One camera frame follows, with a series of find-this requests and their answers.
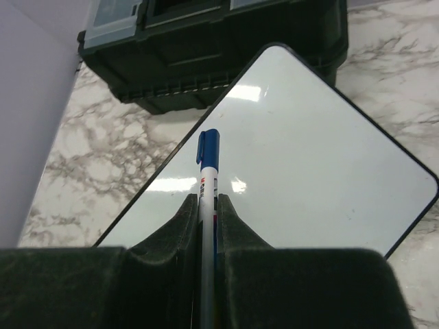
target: pen clip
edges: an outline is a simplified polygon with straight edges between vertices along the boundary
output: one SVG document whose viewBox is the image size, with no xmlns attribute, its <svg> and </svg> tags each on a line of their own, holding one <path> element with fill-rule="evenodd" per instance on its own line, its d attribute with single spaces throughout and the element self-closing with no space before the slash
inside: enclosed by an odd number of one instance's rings
<svg viewBox="0 0 439 329">
<path fill-rule="evenodd" d="M 206 139 L 206 132 L 201 132 L 198 137 L 198 150 L 197 150 L 197 164 L 203 160 L 204 140 Z"/>
</svg>

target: blue marker cap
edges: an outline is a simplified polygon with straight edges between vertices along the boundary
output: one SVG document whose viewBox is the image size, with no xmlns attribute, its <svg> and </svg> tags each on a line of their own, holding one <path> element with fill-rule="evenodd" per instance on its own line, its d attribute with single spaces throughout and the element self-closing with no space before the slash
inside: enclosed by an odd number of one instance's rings
<svg viewBox="0 0 439 329">
<path fill-rule="evenodd" d="M 220 133 L 216 129 L 201 132 L 198 138 L 197 163 L 201 162 L 201 170 L 213 167 L 218 171 L 220 162 Z"/>
</svg>

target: toolbox lid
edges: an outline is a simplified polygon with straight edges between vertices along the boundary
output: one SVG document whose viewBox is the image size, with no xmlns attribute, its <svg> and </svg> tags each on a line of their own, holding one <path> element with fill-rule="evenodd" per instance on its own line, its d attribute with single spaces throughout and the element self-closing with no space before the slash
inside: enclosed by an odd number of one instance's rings
<svg viewBox="0 0 439 329">
<path fill-rule="evenodd" d="M 133 36 L 142 0 L 93 0 L 88 15 L 84 48 Z"/>
</svg>

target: marble countertop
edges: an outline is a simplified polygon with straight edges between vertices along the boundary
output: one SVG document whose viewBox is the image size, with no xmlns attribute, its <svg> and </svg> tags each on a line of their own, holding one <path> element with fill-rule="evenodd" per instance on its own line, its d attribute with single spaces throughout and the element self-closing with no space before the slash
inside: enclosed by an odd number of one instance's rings
<svg viewBox="0 0 439 329">
<path fill-rule="evenodd" d="M 439 0 L 350 10 L 349 34 L 337 87 L 439 174 Z M 153 117 L 83 66 L 21 247 L 92 245 L 203 113 Z M 418 328 L 439 328 L 438 218 L 436 204 L 390 257 Z"/>
</svg>

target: white wall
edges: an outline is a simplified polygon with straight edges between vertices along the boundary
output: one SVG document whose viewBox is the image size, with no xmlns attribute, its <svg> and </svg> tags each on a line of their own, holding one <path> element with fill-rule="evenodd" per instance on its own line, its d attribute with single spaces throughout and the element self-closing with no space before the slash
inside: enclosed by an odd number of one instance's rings
<svg viewBox="0 0 439 329">
<path fill-rule="evenodd" d="M 75 79 L 90 0 L 0 1 L 0 247 L 15 247 Z"/>
</svg>

